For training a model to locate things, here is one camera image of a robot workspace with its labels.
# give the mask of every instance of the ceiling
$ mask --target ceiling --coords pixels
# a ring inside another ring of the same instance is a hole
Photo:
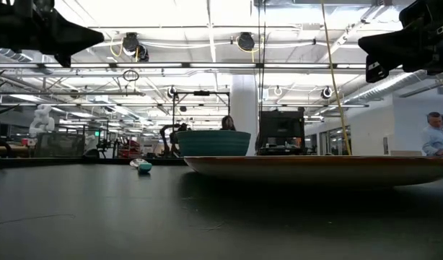
[[[149,62],[152,63],[263,62],[263,54],[259,57],[258,52],[246,53],[237,46],[236,39],[240,33],[248,32],[257,44],[255,49],[260,46],[260,52],[265,52],[265,63],[328,64],[320,1],[293,3],[294,0],[267,1],[266,13],[263,8],[260,10],[260,29],[258,8],[251,0],[56,0],[56,8],[67,20],[100,31],[105,36],[104,43],[75,54],[72,57],[73,63],[134,62],[133,57],[121,51],[122,38],[131,32],[139,34],[139,40],[146,46]],[[398,14],[410,3],[411,1],[326,1],[325,16],[333,63],[364,64],[366,54],[358,47],[358,39],[402,28]],[[265,48],[261,48],[261,43],[264,43]],[[36,51],[24,53],[34,63],[55,62],[53,57]],[[0,54],[0,62],[16,61]],[[71,70],[52,68],[50,74],[36,69],[6,69],[6,76],[18,77],[27,83],[28,87],[18,85],[27,92],[95,91],[103,92],[102,97],[96,97],[101,102],[148,104],[144,107],[124,105],[123,108],[142,121],[151,119],[155,126],[169,123],[172,118],[171,107],[157,106],[172,103],[167,96],[171,86],[177,91],[229,92],[232,75],[246,73],[257,77],[258,82],[258,70],[254,69],[135,69],[140,74],[135,82],[127,82],[122,78],[126,69],[109,67]],[[323,100],[320,93],[332,84],[329,69],[269,69],[265,72],[263,83],[267,90],[264,92],[264,103],[328,104],[333,100]],[[336,69],[335,84],[342,98],[361,88],[370,87],[364,80],[364,69],[352,72]],[[141,94],[109,95],[114,92]],[[68,95],[40,98],[49,103],[54,103],[54,100],[60,103],[97,102],[93,96],[80,96],[74,100]],[[219,127],[220,118],[228,113],[224,102],[227,102],[225,95],[189,95],[182,103],[211,106],[188,106],[186,112],[177,109],[177,116],[183,120],[193,117],[195,129],[216,128]],[[66,107],[63,111],[75,109],[77,108]],[[312,115],[318,109],[308,108],[307,112]],[[113,117],[103,107],[92,106],[88,110],[83,108],[82,112]],[[201,117],[200,121],[196,120],[197,116]]]

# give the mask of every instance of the table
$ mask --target table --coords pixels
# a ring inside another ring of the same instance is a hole
[[[443,259],[443,181],[342,191],[183,166],[0,170],[0,259]]]

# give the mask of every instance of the man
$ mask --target man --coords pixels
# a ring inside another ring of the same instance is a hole
[[[430,156],[443,155],[443,125],[441,115],[431,112],[427,120],[429,125],[422,131],[422,150]]]

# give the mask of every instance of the small blue object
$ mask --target small blue object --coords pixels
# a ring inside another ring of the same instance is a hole
[[[140,165],[138,165],[138,173],[139,174],[145,174],[148,173],[152,168],[152,164],[149,162],[143,162]]]

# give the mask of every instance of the person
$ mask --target person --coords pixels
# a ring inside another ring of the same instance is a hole
[[[426,155],[443,155],[443,125],[438,112],[431,112],[427,121],[429,125],[422,131],[422,150]]]
[[[231,116],[225,116],[221,119],[221,130],[236,131],[236,127],[234,127],[234,121]]]

